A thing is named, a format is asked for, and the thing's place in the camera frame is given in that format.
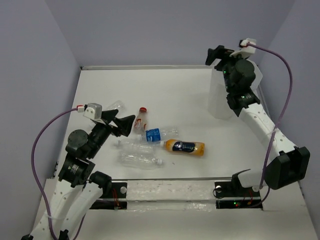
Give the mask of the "red cap small bottle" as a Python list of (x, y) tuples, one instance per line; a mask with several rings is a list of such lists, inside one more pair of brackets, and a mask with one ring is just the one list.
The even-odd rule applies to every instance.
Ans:
[(140, 134), (145, 132), (147, 128), (147, 109), (145, 107), (141, 107), (138, 111), (138, 115), (135, 118), (134, 125), (133, 125), (133, 131), (136, 134)]

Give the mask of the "clear bottle white cap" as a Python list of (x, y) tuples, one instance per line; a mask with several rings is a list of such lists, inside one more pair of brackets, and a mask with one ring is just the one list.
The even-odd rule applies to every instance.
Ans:
[(142, 154), (142, 153), (130, 153), (120, 152), (117, 161), (130, 168), (142, 169), (142, 170), (153, 170), (162, 168), (165, 162), (156, 157), (154, 154)]
[(117, 148), (127, 152), (153, 154), (155, 151), (152, 145), (140, 143), (133, 140), (117, 140), (114, 145)]

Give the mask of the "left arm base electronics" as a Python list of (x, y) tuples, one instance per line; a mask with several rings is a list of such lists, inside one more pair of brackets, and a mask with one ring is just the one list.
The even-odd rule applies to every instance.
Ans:
[(112, 182), (109, 192), (104, 192), (90, 207), (91, 210), (126, 210), (128, 183)]

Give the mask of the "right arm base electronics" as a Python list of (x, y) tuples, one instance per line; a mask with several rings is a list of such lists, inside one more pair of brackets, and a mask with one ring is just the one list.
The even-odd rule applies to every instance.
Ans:
[(251, 187), (234, 188), (230, 181), (218, 181), (214, 183), (212, 191), (216, 198), (215, 207), (218, 210), (222, 209), (244, 209), (255, 208), (262, 209), (262, 204), (258, 204), (262, 198), (260, 192), (255, 192)]

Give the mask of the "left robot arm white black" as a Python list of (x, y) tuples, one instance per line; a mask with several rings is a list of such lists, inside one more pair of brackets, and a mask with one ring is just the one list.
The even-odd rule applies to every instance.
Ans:
[(135, 115), (118, 118), (118, 109), (102, 110), (96, 103), (77, 105), (67, 111), (82, 113), (94, 123), (90, 133), (82, 129), (71, 132), (65, 147), (66, 156), (58, 174), (51, 198), (48, 198), (39, 181), (35, 168), (35, 150), (44, 131), (64, 112), (50, 120), (37, 135), (31, 149), (31, 169), (44, 200), (45, 211), (31, 233), (24, 240), (75, 240), (77, 239), (86, 213), (99, 198), (112, 190), (112, 178), (100, 171), (93, 172), (93, 158), (109, 136), (128, 137)]

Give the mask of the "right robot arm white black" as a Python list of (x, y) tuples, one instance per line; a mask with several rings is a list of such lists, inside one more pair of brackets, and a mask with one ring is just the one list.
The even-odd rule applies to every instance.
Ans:
[(310, 159), (309, 150), (298, 147), (279, 130), (255, 94), (263, 75), (249, 59), (254, 53), (252, 44), (240, 50), (219, 45), (208, 49), (205, 60), (205, 65), (212, 67), (208, 112), (221, 120), (238, 117), (266, 149), (261, 169), (237, 172), (223, 187), (235, 196), (242, 196), (249, 188), (256, 192), (264, 186), (278, 190), (298, 182), (305, 177)]

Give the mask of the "white octagonal bin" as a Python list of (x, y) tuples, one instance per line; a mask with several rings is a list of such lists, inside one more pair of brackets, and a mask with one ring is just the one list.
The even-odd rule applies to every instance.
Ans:
[(223, 71), (212, 69), (208, 97), (208, 111), (216, 119), (236, 115), (245, 119), (248, 114), (260, 114), (263, 106), (252, 89), (254, 82), (262, 80), (257, 65), (246, 59), (228, 63)]

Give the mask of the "clear capless bottle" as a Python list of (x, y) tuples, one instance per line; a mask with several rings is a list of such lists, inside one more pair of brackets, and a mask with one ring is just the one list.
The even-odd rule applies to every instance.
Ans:
[(126, 106), (121, 100), (117, 100), (113, 102), (111, 105), (107, 106), (105, 110), (118, 110), (119, 112), (124, 112), (126, 110)]

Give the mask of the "blue label water bottle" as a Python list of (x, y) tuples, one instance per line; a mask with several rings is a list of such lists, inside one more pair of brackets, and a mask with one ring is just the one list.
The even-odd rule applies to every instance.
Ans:
[(138, 134), (137, 139), (142, 142), (157, 143), (173, 139), (178, 135), (179, 131), (176, 127), (161, 127), (146, 130), (144, 133)]

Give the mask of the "orange juice bottle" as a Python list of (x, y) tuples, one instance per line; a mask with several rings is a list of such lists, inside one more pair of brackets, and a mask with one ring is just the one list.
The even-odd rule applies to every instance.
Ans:
[(188, 142), (177, 139), (169, 139), (160, 142), (160, 147), (167, 152), (174, 154), (188, 154), (203, 157), (205, 154), (205, 144), (202, 142)]

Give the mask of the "white front cover board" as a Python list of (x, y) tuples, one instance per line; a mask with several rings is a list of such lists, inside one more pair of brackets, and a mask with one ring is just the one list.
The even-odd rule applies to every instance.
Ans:
[[(262, 209), (216, 209), (227, 177), (114, 179), (127, 183), (127, 209), (89, 209), (77, 240), (315, 240), (300, 186), (260, 189)], [(45, 184), (52, 198), (57, 179)]]

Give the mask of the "aluminium back rail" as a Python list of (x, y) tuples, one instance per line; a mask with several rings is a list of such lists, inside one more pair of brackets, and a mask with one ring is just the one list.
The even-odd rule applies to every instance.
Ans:
[(207, 65), (91, 65), (81, 66), (82, 71), (113, 70), (167, 70), (167, 69), (210, 69)]

